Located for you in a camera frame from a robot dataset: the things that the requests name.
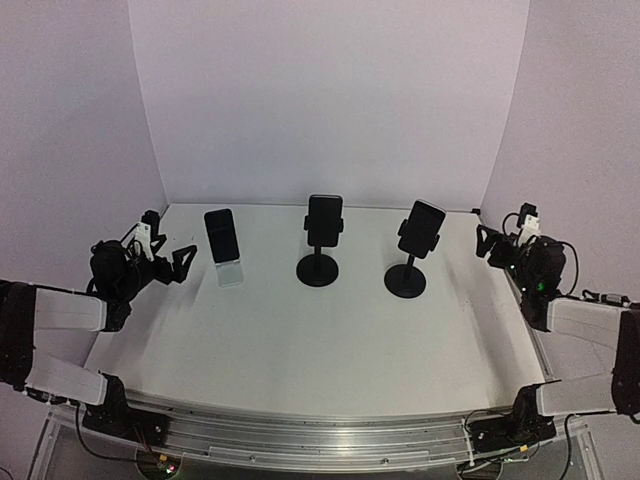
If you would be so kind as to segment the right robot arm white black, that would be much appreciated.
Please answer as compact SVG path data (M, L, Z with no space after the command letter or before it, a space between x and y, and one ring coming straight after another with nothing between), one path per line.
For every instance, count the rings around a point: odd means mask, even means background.
M639 423L639 304L587 290L580 297L562 293L559 284L570 246L545 235L522 241L484 225L476 228L476 255L509 274L529 327L615 353L608 372L521 388L508 415L513 430L562 415L615 413Z

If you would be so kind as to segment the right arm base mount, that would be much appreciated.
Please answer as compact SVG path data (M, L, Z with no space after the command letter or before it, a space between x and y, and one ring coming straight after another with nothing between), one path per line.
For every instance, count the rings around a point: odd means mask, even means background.
M537 406L541 384L522 387L509 413L496 412L496 417L464 422L477 453L533 446L550 440L557 431L552 416L544 416Z

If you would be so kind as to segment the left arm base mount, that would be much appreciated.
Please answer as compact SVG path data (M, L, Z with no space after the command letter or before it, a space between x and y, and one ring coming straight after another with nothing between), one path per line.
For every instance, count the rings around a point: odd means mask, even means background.
M114 438L137 441L149 447L165 444L169 417L131 407L123 382L114 375L104 374L107 381L104 401L87 405L82 426L90 431Z

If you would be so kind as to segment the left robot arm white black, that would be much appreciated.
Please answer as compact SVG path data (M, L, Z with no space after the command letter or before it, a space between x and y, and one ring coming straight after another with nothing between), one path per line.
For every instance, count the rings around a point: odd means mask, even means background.
M117 333L132 312L133 300L152 282L181 284L195 259L194 245L158 252L167 241L153 210L122 239L101 240L91 248L92 277L85 291L4 280L1 283L1 381L43 402L77 401L96 406L97 420L114 435L127 434L134 413L118 398L113 376L38 352L39 331Z

